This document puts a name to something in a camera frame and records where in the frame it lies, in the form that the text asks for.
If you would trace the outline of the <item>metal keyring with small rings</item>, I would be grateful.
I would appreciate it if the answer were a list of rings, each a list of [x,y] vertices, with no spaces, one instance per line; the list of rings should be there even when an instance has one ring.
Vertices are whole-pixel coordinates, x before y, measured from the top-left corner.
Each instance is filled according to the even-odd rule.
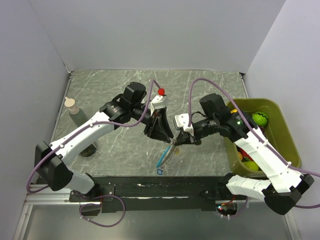
[[[173,155],[175,155],[175,150],[179,149],[179,146],[174,146],[173,144],[171,144],[172,148],[170,150],[170,152],[168,153],[167,157],[164,159],[163,163],[161,164],[161,166],[159,168],[163,168],[173,157]]]

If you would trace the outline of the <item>light blue key handle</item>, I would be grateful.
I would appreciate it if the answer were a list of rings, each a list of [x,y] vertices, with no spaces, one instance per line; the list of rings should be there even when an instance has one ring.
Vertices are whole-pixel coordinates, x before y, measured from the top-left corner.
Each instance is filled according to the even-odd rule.
[[[156,164],[156,168],[159,168],[161,166],[161,164],[164,162],[165,158],[169,154],[171,148],[172,148],[172,146],[170,145],[164,150],[164,152],[162,153],[161,157],[159,158],[159,160]]]

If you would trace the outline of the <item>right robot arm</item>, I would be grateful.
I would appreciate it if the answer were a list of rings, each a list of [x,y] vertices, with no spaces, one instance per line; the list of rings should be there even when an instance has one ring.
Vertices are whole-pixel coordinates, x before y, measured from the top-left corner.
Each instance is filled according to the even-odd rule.
[[[314,183],[313,177],[284,163],[253,119],[241,111],[232,113],[219,94],[206,95],[199,103],[204,119],[192,122],[188,113],[174,117],[179,131],[174,145],[200,145],[203,138],[216,133],[228,138],[253,159],[267,179],[228,173],[219,181],[219,195],[226,200],[233,195],[247,196],[264,201],[279,215],[289,212]]]

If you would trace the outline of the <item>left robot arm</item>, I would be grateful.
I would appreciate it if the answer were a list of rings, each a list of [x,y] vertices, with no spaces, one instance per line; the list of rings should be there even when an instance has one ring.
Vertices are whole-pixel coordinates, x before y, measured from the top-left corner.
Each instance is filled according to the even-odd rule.
[[[77,129],[50,144],[38,144],[33,172],[52,191],[69,188],[87,201],[95,200],[99,188],[92,177],[68,166],[80,152],[119,127],[133,128],[140,123],[145,125],[143,133],[148,138],[171,143],[174,136],[167,120],[167,95],[162,87],[154,98],[151,93],[142,83],[131,82]]]

